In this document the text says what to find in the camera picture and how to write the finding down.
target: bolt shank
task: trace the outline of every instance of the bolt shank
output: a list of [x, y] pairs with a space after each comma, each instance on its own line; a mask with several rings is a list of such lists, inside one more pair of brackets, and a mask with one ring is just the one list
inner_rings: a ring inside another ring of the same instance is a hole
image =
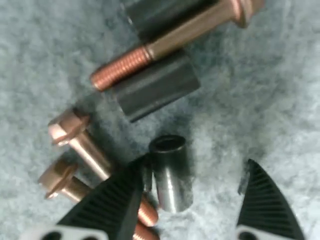
[[76, 177], [66, 184], [61, 193], [73, 202], [80, 202], [92, 189]]
[[147, 45], [148, 52], [154, 60], [182, 48], [204, 33], [218, 25], [232, 20], [235, 16], [230, 0], [221, 0], [214, 6], [201, 12], [189, 21], [181, 24], [169, 33]]
[[85, 160], [101, 180], [111, 176], [112, 166], [107, 157], [90, 140], [86, 131], [69, 141], [70, 146]]

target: cylinder opening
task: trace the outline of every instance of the cylinder opening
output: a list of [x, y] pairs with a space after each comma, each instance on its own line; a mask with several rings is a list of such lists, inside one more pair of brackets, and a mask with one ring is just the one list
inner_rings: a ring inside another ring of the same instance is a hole
[[151, 148], [156, 152], [169, 152], [178, 150], [183, 147], [185, 143], [186, 140], [182, 136], [166, 135], [154, 140]]

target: bolt head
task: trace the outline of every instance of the bolt head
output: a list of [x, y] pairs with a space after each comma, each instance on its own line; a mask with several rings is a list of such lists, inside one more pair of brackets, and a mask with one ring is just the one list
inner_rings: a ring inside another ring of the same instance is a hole
[[265, 4], [265, 0], [231, 0], [236, 13], [235, 23], [240, 28], [246, 28], [252, 16]]
[[63, 146], [86, 129], [89, 116], [81, 115], [76, 110], [68, 109], [48, 124], [53, 143]]
[[77, 164], [70, 164], [62, 158], [49, 166], [38, 179], [38, 183], [47, 190], [45, 198], [56, 197], [58, 192], [72, 179], [77, 168]]

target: gray carpet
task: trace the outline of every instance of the gray carpet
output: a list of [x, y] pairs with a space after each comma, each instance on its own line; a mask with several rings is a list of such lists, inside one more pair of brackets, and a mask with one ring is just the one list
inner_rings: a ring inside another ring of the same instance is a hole
[[307, 239], [320, 236], [320, 2], [268, 0], [248, 29], [229, 23], [186, 49], [202, 88], [137, 123], [89, 75], [138, 43], [118, 0], [0, 0], [0, 239], [55, 223], [73, 204], [44, 200], [37, 179], [68, 147], [52, 146], [48, 122], [74, 104], [110, 158], [144, 153], [180, 134], [195, 165], [193, 206], [160, 211], [162, 240], [231, 239], [242, 203], [243, 161], [254, 158], [286, 196]]

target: copper bolt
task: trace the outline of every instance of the copper bolt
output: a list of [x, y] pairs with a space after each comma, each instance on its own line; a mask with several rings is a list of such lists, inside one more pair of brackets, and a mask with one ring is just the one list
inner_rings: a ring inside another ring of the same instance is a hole
[[[49, 133], [53, 143], [58, 146], [69, 144], [89, 165], [89, 167], [105, 181], [112, 173], [112, 166], [102, 151], [91, 141], [86, 132], [89, 116], [79, 112], [67, 110], [49, 123]], [[158, 221], [155, 208], [143, 197], [138, 212], [141, 223], [148, 227], [154, 226]]]
[[239, 27], [245, 28], [263, 5], [264, 0], [220, 0], [155, 41], [140, 46], [102, 67], [92, 74], [92, 84], [102, 92], [223, 23], [234, 21]]
[[[38, 182], [47, 189], [46, 199], [56, 197], [59, 193], [67, 196], [74, 202], [80, 202], [92, 190], [74, 176], [78, 166], [69, 164], [62, 158], [54, 162], [41, 175]], [[133, 240], [159, 240], [159, 237], [137, 222]]]

